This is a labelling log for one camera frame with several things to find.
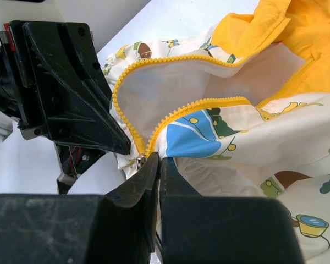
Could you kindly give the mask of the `silver zipper slider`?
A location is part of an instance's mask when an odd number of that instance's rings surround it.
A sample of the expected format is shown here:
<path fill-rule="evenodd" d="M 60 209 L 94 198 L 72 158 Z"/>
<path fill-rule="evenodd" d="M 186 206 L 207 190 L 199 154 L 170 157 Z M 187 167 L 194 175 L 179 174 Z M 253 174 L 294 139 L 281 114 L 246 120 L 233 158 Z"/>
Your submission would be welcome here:
<path fill-rule="evenodd" d="M 147 157 L 145 154 L 140 154 L 137 156 L 136 158 L 136 171 L 138 172 L 142 166 L 145 164 L 145 162 L 147 161 Z"/>

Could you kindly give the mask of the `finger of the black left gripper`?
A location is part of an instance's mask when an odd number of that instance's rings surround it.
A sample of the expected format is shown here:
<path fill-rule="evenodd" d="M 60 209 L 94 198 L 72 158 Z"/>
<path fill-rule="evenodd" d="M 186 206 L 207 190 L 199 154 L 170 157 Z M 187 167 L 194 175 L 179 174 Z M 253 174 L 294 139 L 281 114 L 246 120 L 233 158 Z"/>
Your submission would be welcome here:
<path fill-rule="evenodd" d="M 110 114 L 112 92 L 85 23 L 23 25 L 46 136 L 71 147 L 127 155 L 130 140 Z"/>

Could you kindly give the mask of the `cream printed kids jacket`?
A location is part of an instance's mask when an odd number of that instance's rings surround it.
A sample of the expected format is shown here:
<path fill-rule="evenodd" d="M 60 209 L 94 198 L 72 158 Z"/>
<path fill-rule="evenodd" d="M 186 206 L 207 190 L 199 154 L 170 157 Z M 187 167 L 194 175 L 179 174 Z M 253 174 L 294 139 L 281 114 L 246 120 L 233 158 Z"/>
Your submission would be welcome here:
<path fill-rule="evenodd" d="M 306 263 L 330 263 L 330 1 L 260 1 L 187 39 L 110 54 L 126 178 L 157 152 L 205 196 L 279 200 Z"/>

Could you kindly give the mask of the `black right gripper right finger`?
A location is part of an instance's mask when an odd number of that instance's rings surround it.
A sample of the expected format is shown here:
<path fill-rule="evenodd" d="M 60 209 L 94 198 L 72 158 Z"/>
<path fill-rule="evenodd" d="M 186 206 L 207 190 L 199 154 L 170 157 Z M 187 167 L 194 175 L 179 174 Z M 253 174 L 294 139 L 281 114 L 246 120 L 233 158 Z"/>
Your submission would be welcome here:
<path fill-rule="evenodd" d="M 163 159 L 160 176 L 164 263 L 303 263 L 281 202 L 202 196 L 172 158 Z"/>

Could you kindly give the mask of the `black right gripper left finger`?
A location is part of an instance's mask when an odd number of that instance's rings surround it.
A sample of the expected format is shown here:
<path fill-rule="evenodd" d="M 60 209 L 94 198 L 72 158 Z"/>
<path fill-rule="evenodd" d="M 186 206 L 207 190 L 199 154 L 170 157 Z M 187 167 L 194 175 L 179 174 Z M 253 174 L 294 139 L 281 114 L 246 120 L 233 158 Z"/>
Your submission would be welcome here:
<path fill-rule="evenodd" d="M 0 194 L 0 263 L 149 263 L 159 165 L 105 195 Z"/>

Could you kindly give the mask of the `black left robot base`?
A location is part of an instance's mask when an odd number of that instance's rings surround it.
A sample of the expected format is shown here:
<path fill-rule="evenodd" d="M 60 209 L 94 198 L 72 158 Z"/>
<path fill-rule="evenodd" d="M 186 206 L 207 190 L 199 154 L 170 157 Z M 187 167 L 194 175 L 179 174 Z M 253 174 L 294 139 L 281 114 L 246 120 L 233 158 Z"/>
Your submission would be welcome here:
<path fill-rule="evenodd" d="M 78 178 L 108 153 L 105 150 L 63 146 L 57 143 L 54 143 L 54 148 L 60 167 L 60 175 L 56 180 L 59 195 L 66 195 Z"/>

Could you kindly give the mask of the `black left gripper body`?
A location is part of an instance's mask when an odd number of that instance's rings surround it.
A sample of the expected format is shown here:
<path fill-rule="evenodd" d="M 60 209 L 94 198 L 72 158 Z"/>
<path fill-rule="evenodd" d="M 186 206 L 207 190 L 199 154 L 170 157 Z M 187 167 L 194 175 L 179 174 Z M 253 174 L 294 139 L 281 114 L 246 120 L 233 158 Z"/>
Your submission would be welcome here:
<path fill-rule="evenodd" d="M 14 20 L 0 31 L 0 111 L 18 121 L 27 140 L 46 136 L 36 80 L 23 25 Z"/>

